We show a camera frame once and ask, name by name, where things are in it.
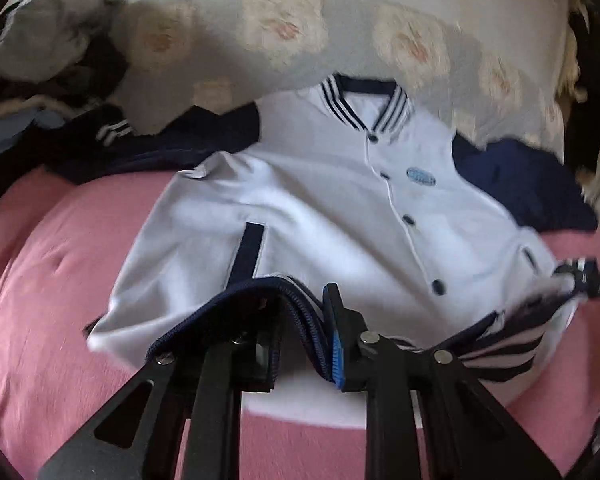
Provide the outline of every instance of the gray floral fabric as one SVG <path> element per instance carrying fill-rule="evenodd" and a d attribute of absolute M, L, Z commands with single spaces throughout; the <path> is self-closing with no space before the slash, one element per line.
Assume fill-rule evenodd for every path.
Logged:
<path fill-rule="evenodd" d="M 140 0 L 114 19 L 130 68 L 113 100 L 142 134 L 196 104 L 216 113 L 326 75 L 394 78 L 479 146 L 564 152 L 560 108 L 456 27 L 384 0 Z"/>

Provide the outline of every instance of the silver screw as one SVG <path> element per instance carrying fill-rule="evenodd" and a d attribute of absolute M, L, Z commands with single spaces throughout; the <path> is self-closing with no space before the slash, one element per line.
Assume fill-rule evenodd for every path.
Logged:
<path fill-rule="evenodd" d="M 380 336 L 376 332 L 367 330 L 360 334 L 360 340 L 366 345 L 373 345 L 380 341 Z"/>
<path fill-rule="evenodd" d="M 451 353 L 447 352 L 446 350 L 438 350 L 435 354 L 433 354 L 433 358 L 441 365 L 448 365 L 454 360 L 454 357 L 451 355 Z"/>
<path fill-rule="evenodd" d="M 158 355 L 158 357 L 155 360 L 158 362 L 159 365 L 170 365 L 176 360 L 176 358 L 171 352 L 169 352 L 168 354 Z"/>

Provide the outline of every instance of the pink fabric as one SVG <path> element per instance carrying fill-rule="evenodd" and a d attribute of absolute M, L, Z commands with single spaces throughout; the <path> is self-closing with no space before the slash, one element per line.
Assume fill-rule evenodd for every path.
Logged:
<path fill-rule="evenodd" d="M 91 354 L 82 327 L 107 306 L 138 229 L 169 173 L 73 187 L 42 170 L 0 201 L 0 447 L 25 479 L 131 376 Z M 593 255 L 600 233 L 544 237 L 559 258 Z M 600 303 L 582 306 L 540 380 L 511 407 L 565 472 L 600 408 Z M 245 414 L 241 476 L 362 479 L 363 431 Z"/>

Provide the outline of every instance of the logo on jacket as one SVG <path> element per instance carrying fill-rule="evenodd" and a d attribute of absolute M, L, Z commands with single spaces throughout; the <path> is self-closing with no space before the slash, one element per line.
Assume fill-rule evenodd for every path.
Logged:
<path fill-rule="evenodd" d="M 409 180 L 420 184 L 421 186 L 435 186 L 436 178 L 428 171 L 421 170 L 420 168 L 409 168 L 407 170 L 407 176 Z"/>

